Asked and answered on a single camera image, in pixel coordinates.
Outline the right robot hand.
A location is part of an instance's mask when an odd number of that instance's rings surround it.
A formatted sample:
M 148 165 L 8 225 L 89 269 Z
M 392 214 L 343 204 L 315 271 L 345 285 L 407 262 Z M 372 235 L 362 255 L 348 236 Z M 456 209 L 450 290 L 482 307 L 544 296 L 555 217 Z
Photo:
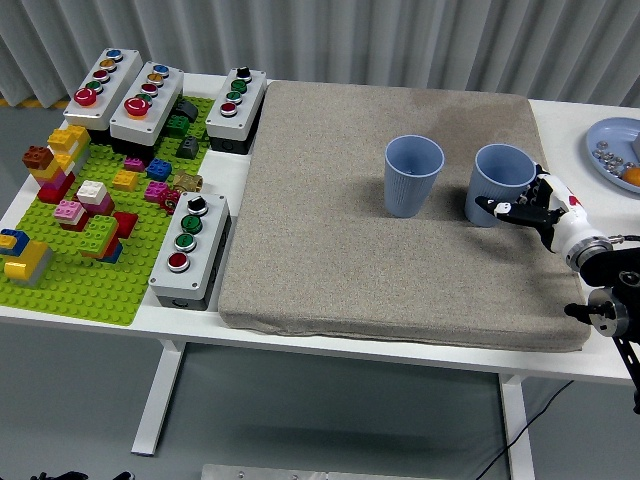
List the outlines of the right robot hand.
M 574 193 L 555 175 L 541 171 L 514 202 L 479 195 L 475 203 L 497 220 L 536 230 L 543 246 L 577 270 L 591 249 L 611 249 L 605 235 L 589 223 Z

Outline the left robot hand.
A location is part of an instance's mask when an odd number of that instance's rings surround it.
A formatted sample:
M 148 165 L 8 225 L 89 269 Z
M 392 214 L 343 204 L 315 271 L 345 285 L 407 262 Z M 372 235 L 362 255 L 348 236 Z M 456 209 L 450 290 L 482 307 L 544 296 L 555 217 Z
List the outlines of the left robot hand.
M 112 480 L 135 480 L 136 476 L 131 471 L 125 470 L 115 475 Z M 88 474 L 79 471 L 68 471 L 57 476 L 51 476 L 46 472 L 32 475 L 30 480 L 90 480 Z

